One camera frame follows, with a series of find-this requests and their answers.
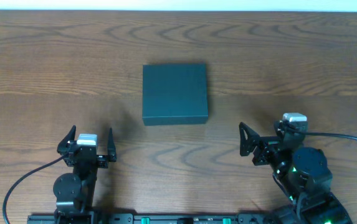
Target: wood grain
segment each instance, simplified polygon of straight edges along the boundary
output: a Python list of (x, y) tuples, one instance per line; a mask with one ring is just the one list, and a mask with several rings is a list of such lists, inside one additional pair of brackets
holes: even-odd
[[(205, 125), (145, 127), (142, 65), (206, 62)], [(263, 135), (282, 113), (310, 128), (357, 135), (357, 14), (294, 12), (0, 11), (0, 223), (8, 188), (57, 158), (77, 125), (118, 162), (100, 170), (94, 204), (139, 213), (271, 210), (287, 200), (269, 167), (239, 156), (240, 121)], [(357, 142), (313, 138), (332, 191), (357, 223)], [(63, 163), (22, 182), (12, 223), (53, 212)]]

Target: teal box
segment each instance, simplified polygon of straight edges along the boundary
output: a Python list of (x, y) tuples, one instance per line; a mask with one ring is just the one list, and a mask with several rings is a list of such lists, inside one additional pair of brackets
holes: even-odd
[(206, 65), (144, 65), (142, 103), (146, 126), (204, 124), (209, 117)]

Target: white wall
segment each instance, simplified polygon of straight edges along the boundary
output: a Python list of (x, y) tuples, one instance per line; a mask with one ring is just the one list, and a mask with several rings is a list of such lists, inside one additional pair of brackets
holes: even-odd
[(0, 0), (0, 9), (357, 12), (357, 0)]

